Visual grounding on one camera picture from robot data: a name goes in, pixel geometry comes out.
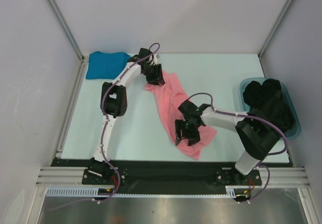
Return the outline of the pink t shirt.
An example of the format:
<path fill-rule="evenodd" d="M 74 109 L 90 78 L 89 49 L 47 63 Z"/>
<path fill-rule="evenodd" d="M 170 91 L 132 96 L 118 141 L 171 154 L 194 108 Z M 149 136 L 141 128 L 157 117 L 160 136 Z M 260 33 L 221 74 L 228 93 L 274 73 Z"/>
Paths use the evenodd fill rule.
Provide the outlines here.
<path fill-rule="evenodd" d="M 175 120 L 183 119 L 183 114 L 178 110 L 178 107 L 188 99 L 188 95 L 182 88 L 179 78 L 176 73 L 167 73 L 163 71 L 165 84 L 156 86 L 146 84 L 145 89 L 155 96 L 158 114 L 161 123 L 170 137 L 173 144 L 176 143 Z M 188 140 L 183 139 L 177 146 L 186 156 L 199 160 L 202 149 L 209 146 L 210 142 L 217 134 L 217 130 L 209 126 L 199 127 L 201 140 L 192 145 L 188 145 Z"/>

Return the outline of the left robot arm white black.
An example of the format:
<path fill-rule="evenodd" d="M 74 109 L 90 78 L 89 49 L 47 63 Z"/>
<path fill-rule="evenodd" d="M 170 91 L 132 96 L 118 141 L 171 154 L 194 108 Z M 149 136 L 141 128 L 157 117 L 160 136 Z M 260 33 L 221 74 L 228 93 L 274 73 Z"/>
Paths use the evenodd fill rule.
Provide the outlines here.
<path fill-rule="evenodd" d="M 127 88 L 141 74 L 152 85 L 164 85 L 162 65 L 158 63 L 157 51 L 160 45 L 154 43 L 150 48 L 141 48 L 137 55 L 128 59 L 125 68 L 110 83 L 103 83 L 101 110 L 103 129 L 98 147 L 90 159 L 88 171 L 100 184 L 107 183 L 112 175 L 112 167 L 107 160 L 107 150 L 115 123 L 127 110 Z"/>

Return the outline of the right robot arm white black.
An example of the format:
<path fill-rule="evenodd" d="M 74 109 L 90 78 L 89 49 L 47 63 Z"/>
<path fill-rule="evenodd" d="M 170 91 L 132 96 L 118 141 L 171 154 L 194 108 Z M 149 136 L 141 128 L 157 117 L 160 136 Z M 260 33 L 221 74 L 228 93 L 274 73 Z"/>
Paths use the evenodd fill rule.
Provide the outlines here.
<path fill-rule="evenodd" d="M 210 104 L 198 107 L 190 100 L 185 100 L 178 110 L 183 119 L 175 121 L 176 145 L 182 140 L 187 140 L 189 146 L 195 145 L 201 140 L 199 129 L 206 126 L 219 127 L 238 134 L 244 152 L 232 171 L 232 179 L 237 184 L 244 184 L 250 179 L 250 172 L 267 156 L 272 155 L 271 149 L 280 139 L 284 140 L 284 150 L 281 152 L 287 150 L 286 135 L 258 110 L 226 112 L 215 109 Z"/>

